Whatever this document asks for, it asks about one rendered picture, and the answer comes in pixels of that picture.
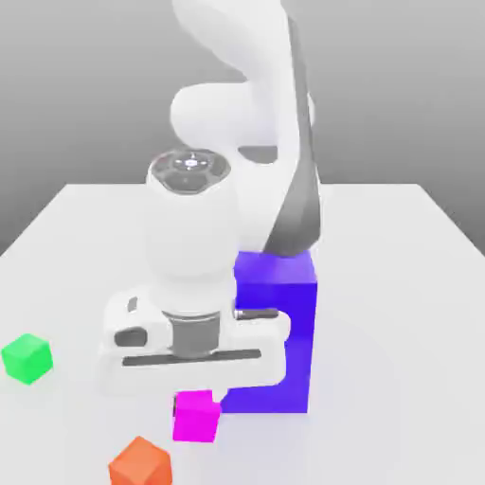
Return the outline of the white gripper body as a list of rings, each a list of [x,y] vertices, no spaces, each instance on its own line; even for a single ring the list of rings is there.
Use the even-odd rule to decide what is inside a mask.
[[[200,356],[156,348],[151,334],[142,347],[120,346],[110,332],[99,348],[98,384],[106,392],[128,395],[157,385],[174,393],[275,386],[286,375],[290,330],[288,316],[231,318],[221,325],[219,347]]]

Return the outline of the small magenta cube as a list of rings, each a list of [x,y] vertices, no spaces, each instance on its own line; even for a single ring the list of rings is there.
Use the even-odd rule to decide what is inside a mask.
[[[172,438],[184,442],[214,442],[221,412],[221,404],[213,401],[211,390],[177,393]]]

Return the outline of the small orange cube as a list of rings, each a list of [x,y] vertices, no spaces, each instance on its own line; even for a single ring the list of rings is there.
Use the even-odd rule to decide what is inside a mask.
[[[170,454],[136,437],[108,465],[111,485],[172,485]]]

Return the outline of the small green cube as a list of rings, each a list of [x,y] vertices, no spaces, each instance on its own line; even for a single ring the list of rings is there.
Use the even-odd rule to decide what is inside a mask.
[[[31,333],[24,333],[1,349],[7,375],[31,385],[53,369],[49,343]]]

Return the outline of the large blue box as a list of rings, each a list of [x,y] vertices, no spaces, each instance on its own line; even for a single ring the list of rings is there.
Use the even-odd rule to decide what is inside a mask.
[[[283,258],[242,252],[235,268],[236,308],[272,308],[291,318],[285,343],[286,376],[276,386],[236,388],[222,401],[225,414],[305,414],[309,391],[317,302],[317,277],[308,251]]]

